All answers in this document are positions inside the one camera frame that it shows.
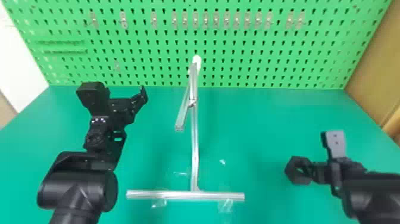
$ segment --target green table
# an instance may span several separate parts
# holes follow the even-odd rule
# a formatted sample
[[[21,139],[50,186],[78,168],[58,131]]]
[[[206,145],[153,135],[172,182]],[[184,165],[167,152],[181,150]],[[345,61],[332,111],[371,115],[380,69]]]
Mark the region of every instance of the green table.
[[[0,131],[2,223],[47,223],[36,205],[40,182],[61,151],[82,150],[89,112],[76,87],[50,87]],[[116,169],[118,201],[99,223],[356,223],[328,186],[293,186],[292,155],[324,161],[323,130],[344,129],[348,155],[371,170],[400,172],[400,151],[342,91],[199,90],[199,187],[244,191],[245,203],[128,201],[127,189],[188,190],[190,122],[175,133],[183,88],[148,88],[149,102],[126,128]],[[128,97],[137,87],[112,87]]]

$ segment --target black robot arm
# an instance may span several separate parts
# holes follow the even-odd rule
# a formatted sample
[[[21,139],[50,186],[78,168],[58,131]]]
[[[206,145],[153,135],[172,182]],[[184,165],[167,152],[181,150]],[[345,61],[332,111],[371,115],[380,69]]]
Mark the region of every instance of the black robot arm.
[[[293,156],[285,168],[289,180],[330,185],[332,195],[342,200],[346,215],[361,224],[400,224],[400,175],[368,172],[361,163],[347,158],[342,131],[323,132],[321,137],[328,151],[327,162],[312,163]]]
[[[131,98],[110,99],[101,82],[82,83],[76,91],[92,118],[83,147],[86,152],[62,152],[40,185],[37,204],[55,209],[51,224],[97,223],[117,200],[114,169],[126,139],[124,128],[147,103],[143,87]]]

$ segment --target metal stand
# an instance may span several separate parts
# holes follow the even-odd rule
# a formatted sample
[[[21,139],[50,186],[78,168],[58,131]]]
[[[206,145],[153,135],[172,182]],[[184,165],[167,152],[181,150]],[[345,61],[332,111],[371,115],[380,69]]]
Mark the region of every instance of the metal stand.
[[[198,142],[198,121],[197,121],[197,78],[201,68],[201,57],[193,57],[192,64],[189,67],[189,84],[186,87],[182,104],[175,122],[175,130],[183,131],[186,115],[191,109],[192,122],[192,176],[190,179],[190,191],[143,191],[128,190],[126,197],[128,199],[169,199],[169,200],[234,200],[244,201],[243,192],[205,192],[198,187],[199,173],[199,142]]]

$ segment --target green pegboard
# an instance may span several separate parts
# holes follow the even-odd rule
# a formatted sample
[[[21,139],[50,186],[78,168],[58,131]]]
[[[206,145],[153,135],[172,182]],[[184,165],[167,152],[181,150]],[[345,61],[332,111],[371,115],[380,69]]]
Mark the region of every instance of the green pegboard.
[[[189,62],[199,54],[200,87],[301,89],[344,88],[390,4],[389,0],[2,1],[51,85],[99,80],[106,85],[185,86]],[[198,13],[197,29],[193,12]],[[269,29],[268,12],[272,13]],[[304,23],[296,27],[302,13]]]

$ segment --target white wall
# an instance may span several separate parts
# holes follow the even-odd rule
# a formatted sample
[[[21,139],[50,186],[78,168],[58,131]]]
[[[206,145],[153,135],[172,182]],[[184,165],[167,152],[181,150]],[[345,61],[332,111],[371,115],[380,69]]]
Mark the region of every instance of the white wall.
[[[0,3],[0,91],[19,113],[48,86]]]

